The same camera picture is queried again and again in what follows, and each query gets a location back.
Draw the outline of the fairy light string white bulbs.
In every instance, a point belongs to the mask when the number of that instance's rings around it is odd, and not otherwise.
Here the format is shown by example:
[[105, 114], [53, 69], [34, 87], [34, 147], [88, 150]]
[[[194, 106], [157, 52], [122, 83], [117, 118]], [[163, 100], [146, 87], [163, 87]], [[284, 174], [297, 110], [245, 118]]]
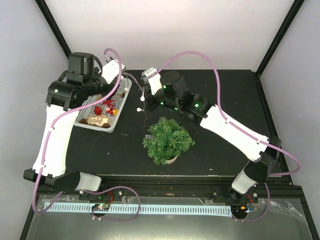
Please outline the fairy light string white bulbs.
[[140, 108], [138, 107], [136, 109], [137, 112], [142, 112], [144, 113], [144, 122], [143, 122], [143, 128], [145, 128], [147, 126], [147, 119], [148, 119], [148, 115], [146, 113], [145, 107], [146, 107], [146, 103], [145, 103], [145, 89], [139, 84], [138, 80], [131, 74], [128, 72], [123, 73], [124, 76], [126, 76], [127, 78], [131, 78], [131, 80], [134, 81], [134, 83], [136, 83], [136, 85], [138, 86], [138, 89], [141, 91], [141, 96], [139, 97], [139, 101], [142, 102], [143, 107]]

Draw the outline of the small green christmas tree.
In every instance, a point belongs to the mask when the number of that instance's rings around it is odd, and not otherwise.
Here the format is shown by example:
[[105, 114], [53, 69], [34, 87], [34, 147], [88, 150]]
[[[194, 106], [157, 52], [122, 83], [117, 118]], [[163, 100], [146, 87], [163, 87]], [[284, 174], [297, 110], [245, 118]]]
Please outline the small green christmas tree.
[[144, 137], [142, 145], [157, 165], [166, 165], [165, 160], [179, 157], [182, 152], [195, 145], [189, 132], [174, 119], [161, 117], [157, 123], [149, 127], [148, 132], [154, 139]]

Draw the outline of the white plastic perforated basket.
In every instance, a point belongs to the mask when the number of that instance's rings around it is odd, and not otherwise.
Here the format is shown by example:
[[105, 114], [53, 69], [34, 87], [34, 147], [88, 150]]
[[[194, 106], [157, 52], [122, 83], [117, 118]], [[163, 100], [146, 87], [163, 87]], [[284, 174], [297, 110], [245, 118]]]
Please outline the white plastic perforated basket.
[[[114, 93], [114, 95], [111, 98], [108, 98], [107, 100], [113, 99], [115, 100], [115, 105], [112, 107], [113, 109], [118, 109], [118, 114], [114, 116], [113, 114], [106, 114], [106, 108], [108, 108], [106, 105], [101, 105], [100, 102], [94, 106], [88, 107], [86, 109], [82, 109], [79, 111], [78, 116], [74, 122], [74, 125], [76, 127], [86, 128], [90, 130], [95, 131], [101, 131], [106, 133], [112, 133], [115, 130], [115, 127], [117, 125], [117, 122], [119, 120], [120, 114], [124, 108], [125, 102], [128, 98], [129, 91], [132, 86], [132, 81], [127, 77], [122, 77], [119, 83], [119, 86]], [[121, 97], [120, 94], [125, 92], [125, 96]], [[100, 116], [94, 113], [95, 106], [99, 106], [102, 108], [102, 114], [101, 115], [107, 115], [108, 116], [108, 124], [110, 124], [110, 128], [102, 128], [94, 125], [89, 125], [87, 123], [87, 119], [90, 116]]]

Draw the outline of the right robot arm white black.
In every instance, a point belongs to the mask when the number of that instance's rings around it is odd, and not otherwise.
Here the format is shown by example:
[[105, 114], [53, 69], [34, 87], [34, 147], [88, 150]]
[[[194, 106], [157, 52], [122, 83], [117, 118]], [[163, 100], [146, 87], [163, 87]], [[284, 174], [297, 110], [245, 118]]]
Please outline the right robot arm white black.
[[140, 99], [149, 110], [159, 106], [174, 110], [186, 120], [217, 134], [248, 158], [227, 189], [230, 200], [238, 202], [251, 187], [266, 182], [279, 158], [281, 140], [278, 137], [251, 130], [201, 94], [191, 93], [185, 78], [176, 71], [159, 74], [152, 67], [145, 70], [141, 78], [146, 89]]

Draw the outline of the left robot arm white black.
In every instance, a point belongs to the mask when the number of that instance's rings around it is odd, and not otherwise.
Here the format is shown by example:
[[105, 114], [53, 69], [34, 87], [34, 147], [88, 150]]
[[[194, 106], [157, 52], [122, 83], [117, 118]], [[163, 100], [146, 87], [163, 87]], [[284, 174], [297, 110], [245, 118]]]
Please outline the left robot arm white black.
[[92, 96], [110, 97], [118, 88], [124, 66], [118, 53], [107, 48], [114, 57], [105, 56], [107, 63], [91, 53], [73, 52], [68, 67], [47, 90], [46, 123], [38, 156], [33, 167], [26, 169], [23, 178], [58, 191], [89, 191], [97, 200], [108, 192], [101, 177], [68, 170], [66, 156], [74, 123], [84, 102]]

